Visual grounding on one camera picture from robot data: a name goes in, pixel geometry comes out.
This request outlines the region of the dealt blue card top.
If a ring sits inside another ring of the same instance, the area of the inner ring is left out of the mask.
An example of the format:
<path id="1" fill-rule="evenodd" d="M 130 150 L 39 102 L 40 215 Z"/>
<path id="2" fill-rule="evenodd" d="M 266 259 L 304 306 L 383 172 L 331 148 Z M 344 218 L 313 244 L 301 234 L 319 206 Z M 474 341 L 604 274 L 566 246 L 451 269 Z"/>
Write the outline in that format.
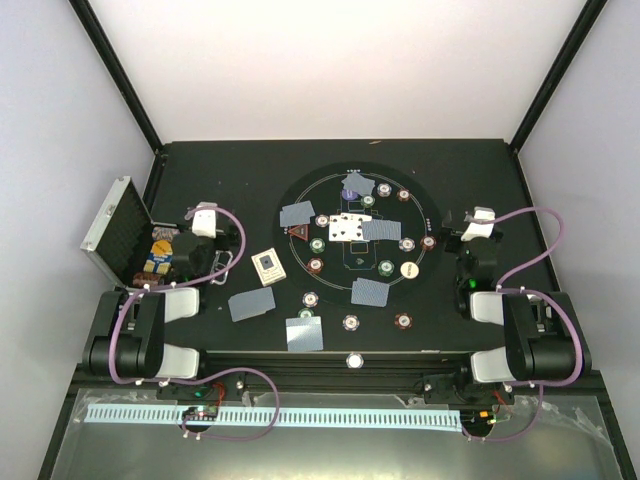
<path id="1" fill-rule="evenodd" d="M 375 181 L 372 179 L 368 179 L 368 182 L 366 184 L 361 185 L 358 189 L 356 190 L 351 190 L 353 192 L 355 192 L 356 194 L 360 195 L 360 196 L 364 196 L 364 195 L 370 195 L 376 185 Z"/>

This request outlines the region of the red triangular dealer button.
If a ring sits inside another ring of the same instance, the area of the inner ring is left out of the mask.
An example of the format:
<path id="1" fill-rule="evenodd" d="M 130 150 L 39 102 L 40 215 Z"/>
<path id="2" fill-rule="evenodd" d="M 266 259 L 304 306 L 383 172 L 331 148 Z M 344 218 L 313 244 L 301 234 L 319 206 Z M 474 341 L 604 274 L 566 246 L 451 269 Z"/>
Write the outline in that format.
<path id="1" fill-rule="evenodd" d="M 309 229 L 310 229 L 310 225 L 309 224 L 300 224 L 300 225 L 296 225 L 293 226 L 291 228 L 288 229 L 288 234 L 291 237 L 295 237 L 298 238 L 300 240 L 303 240 L 305 242 L 308 241 L 309 239 Z"/>

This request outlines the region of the white chip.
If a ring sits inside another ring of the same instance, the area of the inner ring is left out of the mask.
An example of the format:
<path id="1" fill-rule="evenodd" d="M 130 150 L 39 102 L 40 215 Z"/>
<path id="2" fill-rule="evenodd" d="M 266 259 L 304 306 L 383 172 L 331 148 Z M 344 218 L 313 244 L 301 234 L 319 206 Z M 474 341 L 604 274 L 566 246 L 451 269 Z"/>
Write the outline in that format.
<path id="1" fill-rule="evenodd" d="M 348 354 L 345 362 L 349 369 L 359 369 L 364 365 L 364 359 L 362 355 L 355 352 Z"/>

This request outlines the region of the dealt blue card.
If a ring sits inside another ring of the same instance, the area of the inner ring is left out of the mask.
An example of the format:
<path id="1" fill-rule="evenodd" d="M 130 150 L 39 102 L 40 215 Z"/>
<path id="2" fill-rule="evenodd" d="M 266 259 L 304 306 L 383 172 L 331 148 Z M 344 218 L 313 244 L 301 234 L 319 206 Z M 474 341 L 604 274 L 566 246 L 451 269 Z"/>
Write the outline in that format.
<path id="1" fill-rule="evenodd" d="M 285 331 L 289 352 L 316 352 L 324 349 L 320 317 L 289 318 L 285 321 Z"/>
<path id="2" fill-rule="evenodd" d="M 388 303 L 389 291 L 387 283 L 357 278 L 351 288 L 351 303 L 384 308 Z"/>
<path id="3" fill-rule="evenodd" d="M 370 195 L 376 185 L 375 181 L 372 179 L 368 179 L 368 182 L 366 184 L 361 185 L 358 189 L 356 190 L 351 190 L 353 192 L 355 192 L 356 194 L 360 195 L 360 196 L 364 196 L 364 195 Z"/>
<path id="4" fill-rule="evenodd" d="M 301 224 L 308 224 L 312 216 L 313 216 L 313 213 L 308 213 L 306 211 L 282 210 L 280 211 L 280 215 L 279 215 L 279 224 L 283 228 L 297 226 Z"/>

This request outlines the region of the blue playing card deck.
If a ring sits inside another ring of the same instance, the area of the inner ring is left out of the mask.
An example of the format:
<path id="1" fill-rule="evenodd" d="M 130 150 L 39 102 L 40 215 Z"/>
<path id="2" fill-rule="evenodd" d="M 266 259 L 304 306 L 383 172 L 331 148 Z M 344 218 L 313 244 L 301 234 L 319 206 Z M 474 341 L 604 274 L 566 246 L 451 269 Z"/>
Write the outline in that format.
<path id="1" fill-rule="evenodd" d="M 231 320 L 234 323 L 254 318 L 276 308 L 271 287 L 263 287 L 233 295 L 228 300 Z"/>

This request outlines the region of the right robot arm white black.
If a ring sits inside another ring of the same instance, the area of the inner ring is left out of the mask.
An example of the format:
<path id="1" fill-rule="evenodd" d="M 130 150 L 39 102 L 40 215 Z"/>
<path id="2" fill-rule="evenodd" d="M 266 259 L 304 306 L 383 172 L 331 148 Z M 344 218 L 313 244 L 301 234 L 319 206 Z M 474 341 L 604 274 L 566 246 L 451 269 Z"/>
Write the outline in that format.
<path id="1" fill-rule="evenodd" d="M 524 214 L 549 214 L 558 236 L 533 259 L 496 276 L 502 232 L 497 225 Z M 504 334 L 500 347 L 470 355 L 471 368 L 454 379 L 457 396 L 476 403 L 491 383 L 564 387 L 591 372 L 592 358 L 568 294 L 509 288 L 515 274 L 547 259 L 564 235 L 564 221 L 553 209 L 525 207 L 498 216 L 476 207 L 461 220 L 447 215 L 437 235 L 443 249 L 456 256 L 453 283 L 457 311 L 471 321 L 495 325 Z"/>

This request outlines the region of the green poker chip stack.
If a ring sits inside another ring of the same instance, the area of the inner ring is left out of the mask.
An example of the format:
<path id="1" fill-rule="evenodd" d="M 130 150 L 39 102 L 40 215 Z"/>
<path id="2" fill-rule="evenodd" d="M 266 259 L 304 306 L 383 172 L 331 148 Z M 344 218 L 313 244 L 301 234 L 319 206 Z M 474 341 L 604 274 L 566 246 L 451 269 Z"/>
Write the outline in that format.
<path id="1" fill-rule="evenodd" d="M 314 316 L 314 312 L 309 308 L 303 308 L 298 312 L 299 318 L 310 318 Z"/>

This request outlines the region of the purple round blind button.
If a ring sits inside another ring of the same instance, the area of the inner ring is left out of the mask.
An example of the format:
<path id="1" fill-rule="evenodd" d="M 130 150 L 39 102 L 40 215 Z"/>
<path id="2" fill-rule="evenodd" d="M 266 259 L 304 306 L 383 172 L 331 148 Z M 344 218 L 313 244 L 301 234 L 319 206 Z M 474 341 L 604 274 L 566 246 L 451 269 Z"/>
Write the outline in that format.
<path id="1" fill-rule="evenodd" d="M 342 190 L 341 197 L 346 201 L 353 201 L 357 198 L 357 194 L 351 190 Z"/>

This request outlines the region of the red chip mat top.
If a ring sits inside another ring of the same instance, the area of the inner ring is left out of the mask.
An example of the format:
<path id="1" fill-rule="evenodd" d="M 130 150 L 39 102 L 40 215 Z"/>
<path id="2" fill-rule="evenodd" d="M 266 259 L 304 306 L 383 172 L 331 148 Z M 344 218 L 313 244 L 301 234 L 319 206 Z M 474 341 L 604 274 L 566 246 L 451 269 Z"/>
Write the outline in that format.
<path id="1" fill-rule="evenodd" d="M 408 202 L 411 199 L 410 191 L 407 189 L 399 189 L 397 192 L 397 199 L 401 202 Z"/>

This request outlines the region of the white round blind button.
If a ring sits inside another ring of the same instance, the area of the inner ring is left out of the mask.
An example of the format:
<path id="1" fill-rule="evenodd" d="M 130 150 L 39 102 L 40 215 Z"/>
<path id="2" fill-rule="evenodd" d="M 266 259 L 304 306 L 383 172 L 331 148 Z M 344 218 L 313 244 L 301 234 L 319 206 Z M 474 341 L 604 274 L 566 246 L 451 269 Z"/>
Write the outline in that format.
<path id="1" fill-rule="evenodd" d="M 400 273 L 405 279 L 415 279 L 418 277 L 420 269 L 416 263 L 407 261 L 400 266 Z"/>

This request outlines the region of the blue poker chip stack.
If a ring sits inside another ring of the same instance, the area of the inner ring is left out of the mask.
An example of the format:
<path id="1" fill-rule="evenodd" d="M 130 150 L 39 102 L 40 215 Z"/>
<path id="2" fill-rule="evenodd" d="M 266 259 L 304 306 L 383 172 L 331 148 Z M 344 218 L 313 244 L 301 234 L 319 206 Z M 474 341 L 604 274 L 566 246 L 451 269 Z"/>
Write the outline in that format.
<path id="1" fill-rule="evenodd" d="M 359 328 L 360 321 L 359 318 L 355 315 L 347 315 L 344 317 L 342 325 L 346 331 L 353 332 Z"/>

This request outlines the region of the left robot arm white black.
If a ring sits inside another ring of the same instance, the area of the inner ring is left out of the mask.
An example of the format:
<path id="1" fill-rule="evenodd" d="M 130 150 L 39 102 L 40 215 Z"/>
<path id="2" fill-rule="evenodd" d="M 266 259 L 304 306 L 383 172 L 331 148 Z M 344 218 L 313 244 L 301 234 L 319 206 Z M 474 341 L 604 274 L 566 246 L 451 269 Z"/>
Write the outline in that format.
<path id="1" fill-rule="evenodd" d="M 133 251 L 137 269 L 123 270 L 116 289 L 101 295 L 83 350 L 82 367 L 92 376 L 109 376 L 110 365 L 121 379 L 179 379 L 193 399 L 214 388 L 213 372 L 199 365 L 199 352 L 165 340 L 165 325 L 194 317 L 202 309 L 204 282 L 234 260 L 240 232 L 230 226 L 214 237 L 190 229 L 156 225 L 145 230 Z"/>

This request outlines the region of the red poker chip stack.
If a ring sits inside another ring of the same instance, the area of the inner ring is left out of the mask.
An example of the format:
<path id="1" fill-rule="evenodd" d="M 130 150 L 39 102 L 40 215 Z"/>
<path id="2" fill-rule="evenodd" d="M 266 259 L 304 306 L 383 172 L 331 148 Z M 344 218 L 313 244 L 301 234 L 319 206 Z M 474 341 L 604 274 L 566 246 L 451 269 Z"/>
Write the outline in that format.
<path id="1" fill-rule="evenodd" d="M 413 319 L 407 313 L 399 313 L 395 316 L 394 324 L 400 330 L 407 330 L 412 327 Z"/>

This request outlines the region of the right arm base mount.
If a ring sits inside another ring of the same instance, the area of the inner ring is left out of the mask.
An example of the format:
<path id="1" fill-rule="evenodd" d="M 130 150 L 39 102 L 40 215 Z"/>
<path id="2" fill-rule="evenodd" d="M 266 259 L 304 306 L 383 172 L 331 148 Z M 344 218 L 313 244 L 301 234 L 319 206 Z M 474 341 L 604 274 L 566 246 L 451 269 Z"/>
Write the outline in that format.
<path id="1" fill-rule="evenodd" d="M 481 439 L 514 414 L 514 395 L 508 387 L 475 382 L 464 366 L 427 372 L 417 388 L 427 404 L 442 404 L 458 411 L 463 432 Z"/>

